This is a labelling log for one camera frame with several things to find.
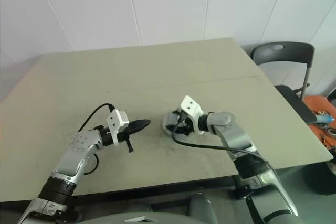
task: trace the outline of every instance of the black cable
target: black cable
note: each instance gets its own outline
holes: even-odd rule
[[[89,174],[93,173],[95,170],[97,170],[98,165],[99,165],[99,158],[98,158],[98,155],[96,153],[94,153],[94,156],[96,158],[96,166],[91,171],[89,171],[87,173],[84,173],[84,175],[89,175]]]
[[[85,122],[83,123],[83,125],[79,128],[78,132],[82,131],[83,128],[85,127],[85,125],[89,122],[89,120],[91,119],[91,117],[102,107],[104,106],[108,106],[110,109],[110,112],[112,112],[112,110],[114,109],[114,106],[111,103],[104,103],[102,105],[100,105],[99,107],[97,107],[90,115],[89,117],[85,120]]]
[[[189,147],[195,147],[195,148],[204,148],[204,149],[213,149],[213,150],[224,150],[224,151],[230,151],[230,152],[242,152],[242,153],[246,153],[248,155],[254,156],[257,159],[263,161],[263,162],[267,162],[263,157],[261,157],[260,155],[250,152],[250,151],[246,151],[246,150],[242,150],[242,149],[237,149],[237,148],[231,148],[231,147],[224,147],[224,146],[214,146],[214,145],[202,145],[202,144],[190,144],[190,143],[185,143],[185,142],[181,142],[179,140],[176,139],[175,133],[176,130],[179,126],[180,123],[182,123],[186,118],[186,114],[181,111],[180,112],[180,116],[179,116],[179,121],[177,122],[177,124],[175,125],[173,131],[172,131],[172,139],[174,140],[175,143],[177,144],[181,144],[181,145],[185,145],[185,146],[189,146]]]
[[[90,121],[91,117],[102,107],[104,106],[108,106],[109,107],[109,110],[110,112],[112,112],[112,110],[114,110],[114,106],[111,104],[111,103],[104,103],[102,105],[100,105],[99,107],[97,107],[90,115],[89,117],[85,120],[85,122],[83,123],[83,125],[79,128],[78,132],[82,131],[83,128],[85,127],[85,125]],[[96,158],[96,166],[94,167],[93,170],[87,172],[87,173],[84,173],[84,175],[89,175],[91,173],[93,173],[97,168],[98,168],[98,165],[99,165],[99,157],[96,153],[94,153],[94,157]]]

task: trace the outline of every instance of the black object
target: black object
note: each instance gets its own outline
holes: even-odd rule
[[[242,178],[249,178],[269,169],[269,163],[261,161],[254,156],[244,155],[234,160],[234,164]]]
[[[125,139],[125,141],[126,141],[126,144],[127,144],[127,147],[128,147],[128,152],[129,152],[129,153],[134,152],[134,149],[133,149],[133,147],[132,147],[130,138],[127,137],[127,138]]]
[[[269,223],[271,221],[271,219],[274,219],[277,216],[280,216],[280,215],[291,215],[291,214],[292,213],[288,209],[278,210],[278,211],[273,212],[273,213],[269,214],[268,216],[266,216],[264,218],[264,222],[265,223]]]
[[[332,137],[332,138],[336,138],[336,129],[332,128],[332,127],[328,127],[325,129],[325,132],[328,136]]]
[[[285,85],[275,86],[292,108],[307,124],[316,123],[317,119],[310,109],[303,103],[306,87],[309,86],[308,76],[312,66],[314,46],[301,42],[272,42],[257,46],[251,52],[251,59],[260,65],[272,61],[292,61],[307,64],[303,87],[295,91]],[[296,95],[301,91],[301,99]]]
[[[235,199],[242,200],[246,199],[246,197],[249,197],[253,193],[253,190],[251,190],[249,185],[240,187],[236,185],[236,189],[233,190],[232,193]]]
[[[330,171],[326,162],[307,165],[302,172],[304,182],[314,193],[336,194],[336,175]]]
[[[67,208],[66,212],[61,212],[59,217],[57,218],[61,223],[79,223],[83,221],[83,213],[75,211],[75,207],[71,206]]]
[[[98,194],[78,195],[73,196],[72,198],[75,206],[82,206],[102,202],[129,200],[129,199],[137,199],[158,195],[174,194],[174,193],[185,193],[187,191],[197,191],[201,189],[211,189],[211,188],[231,189],[234,186],[235,183],[232,177],[227,176],[227,177],[200,179],[200,180],[178,182],[157,186],[141,187],[120,191],[109,191]],[[30,200],[0,202],[0,209],[23,213],[27,209],[29,202]]]
[[[126,129],[124,129],[123,131],[117,134],[118,141],[120,143],[123,141],[127,142],[131,134],[141,131],[142,129],[147,127],[150,123],[151,123],[151,120],[148,120],[148,119],[135,120],[135,121],[130,122]],[[94,129],[99,130],[103,146],[109,146],[113,144],[113,139],[110,134],[110,129],[108,127],[104,128],[102,125],[99,125],[95,127]]]
[[[75,188],[76,184],[72,182],[49,177],[38,198],[69,206],[71,205],[71,197]]]
[[[254,205],[251,197],[248,197],[246,199],[246,205],[247,205],[248,211],[250,212],[250,215],[252,217],[253,223],[255,223],[255,224],[265,224],[263,219],[260,217],[260,214],[259,214],[256,206]]]
[[[336,106],[336,88],[327,96],[327,99]]]
[[[208,125],[206,124],[207,119],[208,119],[208,115],[202,115],[198,119],[198,128],[200,131],[209,131]]]
[[[190,198],[171,200],[171,201],[151,204],[151,208],[153,212],[159,212],[159,211],[162,211],[162,209],[166,209],[166,208],[188,206],[189,202],[190,202]]]
[[[96,165],[94,166],[94,168],[91,171],[89,171],[87,173],[84,173],[84,175],[89,175],[89,174],[93,173],[95,170],[97,170],[98,165],[99,165],[99,157],[96,153],[94,153],[94,157],[96,158]]]
[[[286,85],[276,85],[275,88],[299,114],[299,116],[307,124],[316,123],[317,119],[314,113],[298,98],[298,96]]]
[[[166,128],[172,132],[175,128],[175,124],[169,124],[166,126]],[[176,134],[184,134],[186,136],[189,136],[192,132],[194,132],[194,127],[193,121],[191,121],[190,118],[186,118],[184,121],[184,125],[177,127],[175,131]]]

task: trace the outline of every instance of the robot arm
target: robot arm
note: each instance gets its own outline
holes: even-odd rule
[[[258,221],[264,223],[277,223],[279,220],[282,221],[280,223],[299,223],[296,207],[276,172],[260,156],[251,138],[235,122],[232,114],[228,112],[204,114],[200,105],[189,96],[184,98],[179,110],[180,123],[188,118],[189,122],[192,122],[189,129],[193,129],[197,134],[210,132],[217,135],[222,140],[223,146],[231,150],[228,154],[239,173],[235,176],[236,191],[240,194],[240,198],[247,198],[255,222],[258,218]]]
[[[130,134],[146,127],[150,120],[130,123],[124,111],[113,109],[107,123],[108,128],[99,126],[74,135],[40,194],[30,202],[18,224],[55,223],[62,218],[71,205],[72,194],[84,175],[89,160],[95,153],[111,144],[117,146],[119,142],[127,141]]]

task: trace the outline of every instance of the orange object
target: orange object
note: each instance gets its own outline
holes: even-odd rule
[[[308,108],[315,112],[319,112],[321,110],[328,111],[329,114],[335,118],[335,121],[330,123],[328,127],[336,129],[336,108],[328,101],[326,97],[321,95],[308,95],[304,98],[304,103]],[[313,124],[309,125],[309,127],[327,149],[336,146],[336,138],[328,136],[324,129],[320,129]]]

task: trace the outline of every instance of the floor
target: floor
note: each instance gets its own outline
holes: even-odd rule
[[[336,194],[318,195],[312,192],[304,179],[304,169],[295,172],[285,172],[281,176],[282,183],[295,202],[299,215],[306,224],[325,223],[332,224],[336,220]],[[230,193],[224,189],[201,190],[212,202],[217,214],[219,224],[252,224],[252,220],[245,201],[234,200]],[[195,191],[164,196],[155,196],[137,200],[105,202],[100,204],[77,207],[83,212],[84,220],[123,212],[129,204],[151,204],[153,210],[174,212],[185,215],[187,213],[186,202]],[[0,223],[15,224],[19,213],[0,211]]]

